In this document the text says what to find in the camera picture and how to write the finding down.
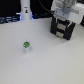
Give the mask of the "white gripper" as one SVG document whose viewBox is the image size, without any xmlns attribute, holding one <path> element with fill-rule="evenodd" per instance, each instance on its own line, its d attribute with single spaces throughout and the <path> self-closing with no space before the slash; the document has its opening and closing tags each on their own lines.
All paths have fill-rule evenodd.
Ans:
<svg viewBox="0 0 84 84">
<path fill-rule="evenodd" d="M 51 10 L 54 16 L 61 20 L 69 20 L 72 24 L 68 27 L 68 38 L 71 38 L 75 27 L 73 22 L 81 22 L 84 16 L 84 5 L 78 3 L 77 0 L 53 0 Z M 52 17 L 51 32 L 56 34 L 57 22 L 56 18 Z"/>
</svg>

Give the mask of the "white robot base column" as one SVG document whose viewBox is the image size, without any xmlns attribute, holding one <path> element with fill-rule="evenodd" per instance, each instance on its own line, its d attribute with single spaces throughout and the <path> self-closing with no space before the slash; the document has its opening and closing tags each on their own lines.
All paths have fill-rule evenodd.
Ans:
<svg viewBox="0 0 84 84">
<path fill-rule="evenodd" d="M 31 20 L 32 12 L 30 9 L 30 0 L 20 0 L 21 3 L 21 19 Z"/>
</svg>

